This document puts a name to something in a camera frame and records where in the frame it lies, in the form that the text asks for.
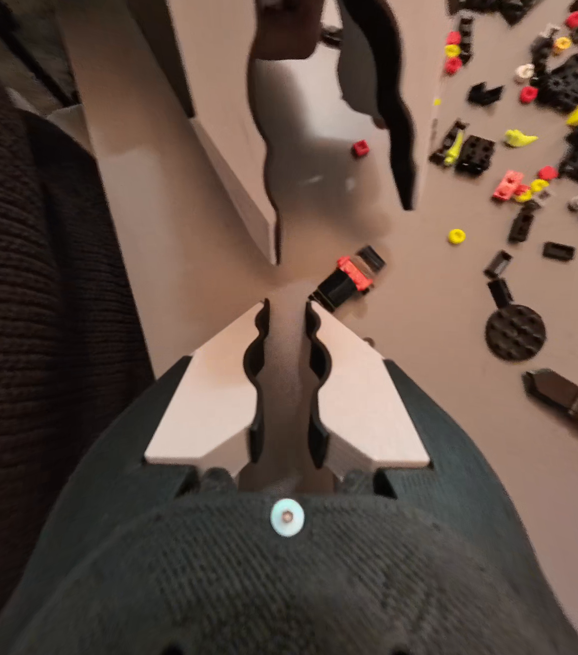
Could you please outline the person's left hand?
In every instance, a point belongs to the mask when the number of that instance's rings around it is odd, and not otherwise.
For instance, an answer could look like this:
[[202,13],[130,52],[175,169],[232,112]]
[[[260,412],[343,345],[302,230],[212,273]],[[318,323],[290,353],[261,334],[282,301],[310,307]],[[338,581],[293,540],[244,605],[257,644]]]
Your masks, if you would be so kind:
[[304,60],[320,42],[324,1],[256,1],[251,58]]

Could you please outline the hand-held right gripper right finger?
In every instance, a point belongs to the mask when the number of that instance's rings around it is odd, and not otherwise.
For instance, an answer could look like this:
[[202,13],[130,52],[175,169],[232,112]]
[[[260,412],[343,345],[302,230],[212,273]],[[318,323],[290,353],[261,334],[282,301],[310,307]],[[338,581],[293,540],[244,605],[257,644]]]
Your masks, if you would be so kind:
[[431,458],[375,348],[316,301],[305,307],[308,447],[318,470],[422,469]]

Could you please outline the pile of loose lego pieces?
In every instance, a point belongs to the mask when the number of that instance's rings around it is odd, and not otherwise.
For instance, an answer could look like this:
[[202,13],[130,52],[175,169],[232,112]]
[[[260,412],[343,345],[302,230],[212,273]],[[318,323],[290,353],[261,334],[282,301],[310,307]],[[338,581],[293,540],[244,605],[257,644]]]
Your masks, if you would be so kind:
[[[491,167],[496,139],[474,135],[463,120],[440,135],[435,143],[437,110],[420,105],[440,90],[442,78],[452,78],[470,62],[478,59],[475,45],[477,16],[499,15],[514,28],[538,1],[388,1],[399,25],[402,40],[402,95],[411,111],[416,127],[414,149],[417,167],[416,202],[411,211],[402,208],[389,165],[389,135],[379,129],[386,139],[379,153],[368,149],[366,142],[351,145],[356,161],[364,160],[371,152],[370,163],[362,164],[362,186],[379,183],[387,190],[392,183],[394,204],[411,216],[418,207],[424,182],[425,166],[430,162],[441,170],[453,170],[457,176],[478,179]],[[530,61],[516,71],[516,82],[522,86],[519,102],[523,105],[539,103],[558,113],[578,113],[578,53],[549,70],[548,61],[561,48],[558,25],[549,25],[530,46]],[[553,168],[553,175],[568,176],[578,181],[578,119],[571,119],[567,159]]]

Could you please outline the long lego snake model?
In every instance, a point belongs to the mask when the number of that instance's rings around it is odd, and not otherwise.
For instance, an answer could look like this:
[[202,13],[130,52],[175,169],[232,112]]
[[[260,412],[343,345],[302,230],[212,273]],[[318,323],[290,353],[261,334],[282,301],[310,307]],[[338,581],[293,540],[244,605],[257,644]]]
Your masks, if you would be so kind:
[[522,373],[525,393],[554,410],[578,427],[578,384],[552,369],[533,369]]

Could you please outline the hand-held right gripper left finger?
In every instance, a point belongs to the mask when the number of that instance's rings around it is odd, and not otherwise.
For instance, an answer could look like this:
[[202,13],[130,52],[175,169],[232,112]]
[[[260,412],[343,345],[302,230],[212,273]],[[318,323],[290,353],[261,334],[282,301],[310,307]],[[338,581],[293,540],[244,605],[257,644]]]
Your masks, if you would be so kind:
[[146,448],[146,463],[259,461],[265,440],[259,375],[269,322],[270,302],[264,299],[194,351]]

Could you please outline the small black red lego assembly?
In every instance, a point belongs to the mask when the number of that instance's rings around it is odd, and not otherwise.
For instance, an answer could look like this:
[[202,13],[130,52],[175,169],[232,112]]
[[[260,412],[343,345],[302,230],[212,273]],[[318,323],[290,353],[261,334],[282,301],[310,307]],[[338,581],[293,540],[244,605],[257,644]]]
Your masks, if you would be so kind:
[[334,272],[317,286],[308,299],[334,313],[348,300],[367,295],[384,267],[385,260],[367,245],[352,256],[339,258]]

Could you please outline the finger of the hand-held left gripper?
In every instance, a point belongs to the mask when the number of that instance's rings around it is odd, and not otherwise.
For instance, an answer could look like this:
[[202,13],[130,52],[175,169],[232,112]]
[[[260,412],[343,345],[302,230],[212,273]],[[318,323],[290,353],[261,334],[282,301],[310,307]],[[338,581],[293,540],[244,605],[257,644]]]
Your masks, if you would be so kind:
[[64,45],[105,174],[125,152],[119,119],[142,110],[169,137],[172,107],[263,257],[281,260],[281,214],[268,185],[268,140],[255,116],[255,1],[57,1]]
[[388,1],[337,1],[342,37],[337,79],[344,102],[388,132],[389,165],[402,208],[416,202],[416,127],[402,95],[402,40]]

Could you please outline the black round lego plate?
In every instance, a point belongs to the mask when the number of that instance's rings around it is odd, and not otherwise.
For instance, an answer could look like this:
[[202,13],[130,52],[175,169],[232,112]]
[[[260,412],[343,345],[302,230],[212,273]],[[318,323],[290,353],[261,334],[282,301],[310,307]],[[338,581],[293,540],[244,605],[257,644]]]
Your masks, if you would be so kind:
[[547,342],[547,330],[541,316],[530,307],[507,305],[489,316],[484,339],[498,359],[520,363],[539,354]]

